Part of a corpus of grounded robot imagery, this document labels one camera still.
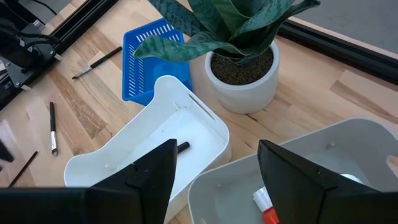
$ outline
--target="white storage box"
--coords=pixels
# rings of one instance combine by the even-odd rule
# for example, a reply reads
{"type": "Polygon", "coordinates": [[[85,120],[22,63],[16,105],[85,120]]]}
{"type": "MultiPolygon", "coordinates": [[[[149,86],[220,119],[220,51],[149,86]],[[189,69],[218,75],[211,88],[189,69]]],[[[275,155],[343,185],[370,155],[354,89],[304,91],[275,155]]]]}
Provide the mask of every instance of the white storage box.
{"type": "Polygon", "coordinates": [[[177,157],[168,222],[186,206],[192,180],[231,159],[227,126],[175,77],[160,77],[154,99],[101,149],[71,158],[65,185],[92,186],[170,138],[188,141],[190,148],[177,157]]]}
{"type": "MultiPolygon", "coordinates": [[[[398,156],[398,140],[374,121],[349,119],[281,146],[376,190],[398,191],[398,178],[387,164],[389,156],[398,156]]],[[[199,175],[188,194],[193,223],[262,223],[252,195],[263,186],[257,154],[199,175]]]]}

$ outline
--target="wooden desk surface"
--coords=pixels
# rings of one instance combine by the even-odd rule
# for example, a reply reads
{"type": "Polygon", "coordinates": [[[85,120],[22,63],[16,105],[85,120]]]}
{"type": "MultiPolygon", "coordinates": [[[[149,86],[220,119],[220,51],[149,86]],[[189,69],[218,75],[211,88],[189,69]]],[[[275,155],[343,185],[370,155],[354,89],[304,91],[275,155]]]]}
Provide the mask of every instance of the wooden desk surface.
{"type": "MultiPolygon", "coordinates": [[[[84,0],[74,0],[47,25],[50,32],[84,0]]],[[[38,156],[16,186],[62,186],[67,161],[102,147],[142,106],[121,99],[122,55],[73,81],[87,63],[123,44],[125,32],[158,19],[145,0],[120,0],[46,75],[0,112],[0,138],[16,158],[0,161],[7,186],[34,151],[38,156]],[[50,152],[49,102],[56,106],[58,157],[50,152]]],[[[397,87],[278,37],[280,83],[274,101],[254,114],[234,114],[214,97],[204,57],[190,62],[195,94],[228,125],[233,160],[256,152],[259,139],[283,142],[347,118],[366,117],[398,134],[397,87]]],[[[171,223],[190,223],[185,207],[171,223]]]]}

